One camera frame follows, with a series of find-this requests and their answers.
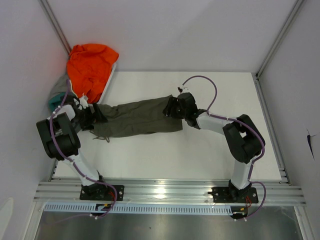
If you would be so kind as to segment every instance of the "metal frame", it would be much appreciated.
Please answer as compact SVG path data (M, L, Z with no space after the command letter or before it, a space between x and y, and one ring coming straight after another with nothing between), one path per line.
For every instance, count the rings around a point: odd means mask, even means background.
M60 40L65 52L69 55L71 47L55 17L48 0L38 0L48 20L50 21L53 30ZM299 222L300 230L305 240L314 240L311 225L306 214L306 202L303 196L301 187L292 186L285 171L285 163L279 147L279 143L273 128L268 107L261 89L259 78L272 57L278 50L280 44L288 33L294 20L299 14L305 0L297 0L295 5L286 19L281 31L273 42L273 45L265 57L257 74L253 75L254 84L257 95L261 103L263 115L270 133L272 146L279 165L279 171L282 180L280 182L265 182L267 188L267 198L265 206L294 206ZM24 240L34 240L42 212L48 202L61 203L69 202L79 204L85 201L79 200L81 182L77 178L55 178L54 172L57 167L57 162L52 164L50 176L47 181L39 183L33 203L33 212L30 217L28 228L23 237ZM168 180L168 179L105 179L110 184L121 184L125 186L124 199L122 205L130 206L138 204L142 206L187 206L188 208L197 208L199 206L228 206L228 204L216 203L213 204L213 197L207 192L211 191L214 186L227 186L226 180ZM261 186L255 186L259 198L262 198L263 189Z

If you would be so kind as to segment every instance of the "red-orange fabric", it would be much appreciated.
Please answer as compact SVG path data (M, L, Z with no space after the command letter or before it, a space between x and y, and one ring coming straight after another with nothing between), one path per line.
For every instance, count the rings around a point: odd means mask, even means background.
M118 57L116 51L102 44L73 47L66 70L78 98L86 95L90 104L99 101Z

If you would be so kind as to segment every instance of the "pile of clothes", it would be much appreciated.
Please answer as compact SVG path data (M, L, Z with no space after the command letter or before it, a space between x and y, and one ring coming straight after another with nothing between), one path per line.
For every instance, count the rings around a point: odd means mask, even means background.
M118 106L97 104L119 54L102 44L84 44L73 47L67 73L59 78L50 92L51 111L61 103L70 79L71 93L75 99L87 97L92 104L84 116L91 116L83 130L91 130L98 137L129 137L140 134L169 133L182 130L182 120L163 114L170 97L147 99Z

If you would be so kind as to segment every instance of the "cable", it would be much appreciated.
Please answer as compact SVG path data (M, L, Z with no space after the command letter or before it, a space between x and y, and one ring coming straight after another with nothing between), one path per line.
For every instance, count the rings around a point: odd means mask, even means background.
M111 209L114 207L114 205L116 204L116 201L117 201L117 198L118 198L117 190L116 190L115 187L114 187L113 185L111 185L111 184L108 184L108 183L106 183L106 182L96 181L96 180L91 179L91 178L87 177L86 175L84 175L84 174L80 171L80 169L78 168L78 166L76 165L76 163L75 163L71 158L69 158L69 157L67 157L67 156L64 155L64 153L61 151L61 149L60 149L60 147L59 147L59 145L58 145L58 143L57 143L56 137L55 137L54 127L53 127L53 118L54 118L54 116L60 111L60 109L62 108L62 106L64 105L64 103L65 103L65 101L66 101L66 98L67 98L67 95L68 95L68 92L70 91L70 82L69 82L68 79L67 79L66 83L67 83L67 90L66 90L65 95L64 95L64 98L63 98L63 100L62 100L62 102L61 102L61 105L53 111L53 113L52 113L52 115L51 115L51 117L50 117L50 120L49 120L50 134L51 134L51 137L52 137L53 144L54 144L54 146L56 147L58 153L59 153L59 154L61 155L61 157L63 157L64 159L69 160L69 161L72 163L72 165L73 165L73 167L75 168L75 170L76 170L83 178L85 178L85 179L87 179L87 180L89 180L89 181L91 181L91 182L93 182L93 183L100 184L100 185L105 185L106 187L110 187L110 188L112 188L112 190L114 191L114 201L113 201L113 203L111 204L110 208L109 208L107 211L105 211L105 213L103 213L102 215L95 217L95 219L101 219L101 218L103 218L104 216L106 216L106 215L111 211ZM60 223L60 222L63 222L63 221L66 221L66 220L69 220L69 219L72 219L72 218L82 217L82 216L85 216L85 215L88 216L87 214L78 214L78 215L75 215L75 216L72 216L72 217L68 217L68 218L62 219L62 220L57 221L57 222L55 222L55 223Z
M216 86L216 84L214 83L214 81L212 81L210 78L206 77L206 76L203 76L203 75L195 75L195 76L192 76L192 77L189 77L187 80L184 81L184 83L182 84L183 86L191 79L194 79L194 78L204 78L204 79L207 79L210 83L212 83L212 85L214 86L214 89L215 89L215 94L214 94L214 97L213 97L213 100L212 102L210 103L210 105L208 106L208 108L206 109L206 113L210 116L210 117L213 117L213 118L216 118L216 119L222 119L222 120L226 120L226 121L233 121L233 122L236 122L242 126L245 126L251 133L253 133L256 138L259 140L260 144L261 144L261 147L262 147L262 151L261 151L261 154L254 160L252 160L252 163L251 163L251 166L250 166L250 170L249 170L249 174L248 174L248 181L251 183L251 184L261 184L263 189L264 189L264 195L263 195L263 199L261 201L261 204L260 206L257 208L257 210L255 212L253 212L252 214L250 214L248 217L251 217L252 215L256 214L257 211L259 211L262 206L264 205L265 203L265 200L266 200L266 197L267 197L267 189L266 189L266 186L260 182L260 181L250 181L250 178L251 178L251 175L252 175L252 172L253 172L253 169L254 169L254 163L256 161L258 161L259 159L261 159L264 155L265 155L265 144L262 140L262 138L259 136L259 134L253 130L249 125L245 124L244 122L238 120L238 119L235 119L235 118L229 118L229 117L226 117L226 116L219 116L219 115L215 115L215 114L211 114L209 112L211 106L214 104L216 98L217 98L217 95L218 95L218 88Z

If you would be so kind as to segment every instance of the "metal corner post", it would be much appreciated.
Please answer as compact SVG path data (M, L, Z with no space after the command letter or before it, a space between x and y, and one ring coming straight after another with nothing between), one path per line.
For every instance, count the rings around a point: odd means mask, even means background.
M38 1L41 5L45 15L47 16L49 22L51 23L52 28L53 28L56 36L60 40L65 52L67 53L67 55L69 55L71 53L70 44L68 43L66 36L65 36L64 32L62 31L62 29L58 23L58 20L50 7L48 0L38 0Z
M271 59L273 58L273 56L275 55L275 53L277 52L279 46L281 45L281 43L283 42L283 40L285 39L287 33L289 32L291 26L293 25L295 19L297 18L299 12L301 11L304 3L306 2L306 0L296 0L288 18L286 19L286 21L284 22L278 36L276 37L276 39L274 40L268 54L266 55L266 57L264 58L257 74L256 77L259 80L261 74L264 72L264 70L266 69L266 67L268 66L268 64L270 63Z

